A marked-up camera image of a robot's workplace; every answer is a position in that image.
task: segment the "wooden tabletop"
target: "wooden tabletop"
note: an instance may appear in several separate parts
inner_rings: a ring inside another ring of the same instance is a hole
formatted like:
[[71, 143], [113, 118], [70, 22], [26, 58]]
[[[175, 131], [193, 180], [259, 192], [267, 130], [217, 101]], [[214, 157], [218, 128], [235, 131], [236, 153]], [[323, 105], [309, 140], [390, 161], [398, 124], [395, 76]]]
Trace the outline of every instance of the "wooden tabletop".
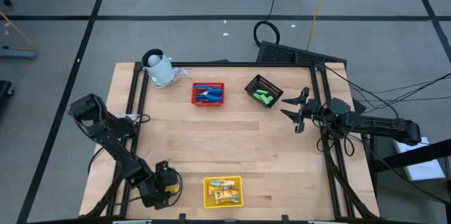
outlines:
[[[116, 64], [107, 106], [117, 116], [125, 113], [133, 66], [134, 63]], [[346, 77], [343, 64], [329, 63], [328, 67]], [[188, 219], [280, 220], [283, 214], [288, 214], [290, 220], [333, 220], [324, 156], [316, 149], [318, 128], [306, 120], [304, 132], [295, 134], [291, 120], [279, 110], [297, 111], [297, 107], [278, 101], [267, 109], [244, 91], [253, 77], [260, 74], [284, 91], [283, 99], [298, 97], [304, 87], [313, 89], [309, 69], [185, 70], [191, 80], [183, 78], [163, 89], [149, 82], [144, 113], [152, 119], [142, 124], [137, 148], [137, 155], [152, 169], [155, 163], [167, 160], [182, 175], [182, 196], [175, 206], [159, 211], [146, 209], [140, 200], [133, 201], [128, 206], [127, 218], [176, 219], [179, 213], [186, 213]], [[325, 100], [321, 76], [317, 75], [321, 100]], [[348, 84], [332, 72], [328, 72], [328, 81], [332, 97], [352, 106]], [[224, 82], [224, 105], [208, 108], [192, 105], [193, 82]], [[314, 98], [312, 90], [309, 98]], [[354, 145], [354, 156], [345, 155], [349, 183], [369, 210], [378, 215], [363, 146], [357, 140]], [[114, 165], [105, 151], [92, 164], [80, 214], [91, 210], [102, 197], [111, 183]], [[245, 205], [204, 209], [203, 178], [223, 175], [242, 176]], [[341, 212], [346, 216], [338, 183], [337, 188]], [[137, 189], [131, 191], [130, 198], [137, 196]]]

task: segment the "black plastic bin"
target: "black plastic bin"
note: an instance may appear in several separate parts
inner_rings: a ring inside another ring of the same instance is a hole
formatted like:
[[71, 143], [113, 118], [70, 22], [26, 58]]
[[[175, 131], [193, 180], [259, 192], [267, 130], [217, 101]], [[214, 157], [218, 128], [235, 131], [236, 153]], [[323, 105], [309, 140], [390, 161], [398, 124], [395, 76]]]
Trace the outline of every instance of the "black plastic bin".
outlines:
[[[268, 94], [270, 94], [274, 98], [274, 100], [266, 105], [264, 102], [255, 98], [252, 94], [255, 93], [258, 89], [268, 91]], [[276, 87], [273, 83], [269, 82], [261, 75], [255, 76], [255, 78], [246, 86], [245, 90], [248, 95], [250, 95], [253, 99], [258, 101], [266, 108], [272, 107], [283, 94], [283, 91], [280, 88]]]

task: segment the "red basket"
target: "red basket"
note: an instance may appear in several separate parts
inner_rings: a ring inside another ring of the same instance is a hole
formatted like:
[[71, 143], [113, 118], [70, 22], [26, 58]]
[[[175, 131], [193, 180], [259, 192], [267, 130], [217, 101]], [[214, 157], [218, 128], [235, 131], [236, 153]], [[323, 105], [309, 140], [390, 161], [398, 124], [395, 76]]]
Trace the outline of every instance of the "red basket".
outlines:
[[[221, 97], [223, 99], [220, 101], [214, 102], [214, 103], [199, 102], [199, 100], [197, 99], [197, 94], [205, 92], [206, 89], [196, 89], [195, 87], [197, 85], [207, 85], [209, 87], [216, 87], [216, 88], [222, 89], [223, 94], [221, 95]], [[195, 82], [195, 83], [192, 83], [191, 103], [194, 104], [195, 106], [208, 106], [208, 107], [222, 106], [224, 103], [224, 83], [221, 83], [221, 82]]]

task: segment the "yellow plastic bin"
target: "yellow plastic bin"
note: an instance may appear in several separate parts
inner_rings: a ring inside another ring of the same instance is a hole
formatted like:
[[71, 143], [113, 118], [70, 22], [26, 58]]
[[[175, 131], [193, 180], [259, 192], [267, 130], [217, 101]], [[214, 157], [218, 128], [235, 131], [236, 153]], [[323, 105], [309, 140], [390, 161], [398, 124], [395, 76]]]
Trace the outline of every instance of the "yellow plastic bin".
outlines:
[[[209, 185], [212, 180], [226, 179], [235, 181], [235, 185], [232, 189], [237, 190], [240, 193], [240, 201], [238, 203], [224, 202], [222, 204], [216, 204], [214, 195], [209, 195]], [[218, 178], [204, 178], [204, 208], [225, 208], [225, 207], [241, 207], [245, 203], [244, 195], [242, 193], [242, 181], [240, 176], [230, 177], [218, 177]]]

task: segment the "blue pliers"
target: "blue pliers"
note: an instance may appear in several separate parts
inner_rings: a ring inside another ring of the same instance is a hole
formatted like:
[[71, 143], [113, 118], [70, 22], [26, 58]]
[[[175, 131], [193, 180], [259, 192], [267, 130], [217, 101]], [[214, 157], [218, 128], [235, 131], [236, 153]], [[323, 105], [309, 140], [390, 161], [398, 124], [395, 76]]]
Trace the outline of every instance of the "blue pliers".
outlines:
[[197, 85], [194, 88], [196, 89], [206, 89], [205, 92], [197, 94], [197, 100], [207, 101], [207, 102], [216, 102], [222, 101], [223, 90], [220, 88], [210, 88], [207, 85]]

